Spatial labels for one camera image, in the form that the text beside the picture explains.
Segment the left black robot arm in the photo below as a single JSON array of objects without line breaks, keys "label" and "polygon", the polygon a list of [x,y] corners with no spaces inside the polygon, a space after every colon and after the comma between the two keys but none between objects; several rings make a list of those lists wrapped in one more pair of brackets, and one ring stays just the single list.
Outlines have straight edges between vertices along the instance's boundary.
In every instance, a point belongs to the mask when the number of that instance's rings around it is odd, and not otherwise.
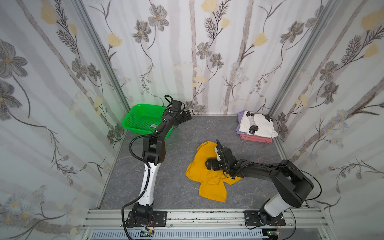
[{"label": "left black robot arm", "polygon": [[130,154],[144,163],[144,178],[141,193],[134,200],[130,220],[134,224],[151,224],[154,221],[153,203],[156,177],[166,157],[165,140],[172,129],[192,119],[183,102],[169,95],[166,107],[138,104],[123,121],[123,127],[138,134],[129,144]]}]

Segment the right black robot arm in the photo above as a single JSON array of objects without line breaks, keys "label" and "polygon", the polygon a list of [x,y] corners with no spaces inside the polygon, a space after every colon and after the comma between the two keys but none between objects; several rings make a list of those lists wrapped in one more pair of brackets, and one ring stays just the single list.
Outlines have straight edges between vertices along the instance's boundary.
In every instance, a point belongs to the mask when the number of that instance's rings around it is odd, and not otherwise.
[{"label": "right black robot arm", "polygon": [[278,223],[289,208],[299,208],[314,189],[312,181],[291,161],[261,164],[237,160],[231,149],[217,141],[216,157],[208,159],[205,165],[209,171],[221,171],[231,179],[256,178],[270,181],[278,193],[268,199],[254,214],[245,214],[246,224],[251,227],[270,226]]}]

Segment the yellow t shirt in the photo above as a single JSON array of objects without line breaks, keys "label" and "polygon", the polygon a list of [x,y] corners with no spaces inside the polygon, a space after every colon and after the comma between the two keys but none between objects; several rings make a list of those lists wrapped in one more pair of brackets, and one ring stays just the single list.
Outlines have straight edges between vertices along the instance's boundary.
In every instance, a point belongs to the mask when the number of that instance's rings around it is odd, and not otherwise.
[{"label": "yellow t shirt", "polygon": [[227,201],[226,185],[233,185],[239,182],[242,178],[236,177],[235,179],[229,178],[228,174],[223,171],[208,170],[205,162],[209,159],[215,159],[217,154],[215,152],[217,144],[213,142],[202,143],[197,148],[197,153],[192,163],[189,164],[186,177],[194,182],[199,182],[199,195],[203,198],[217,201]]}]

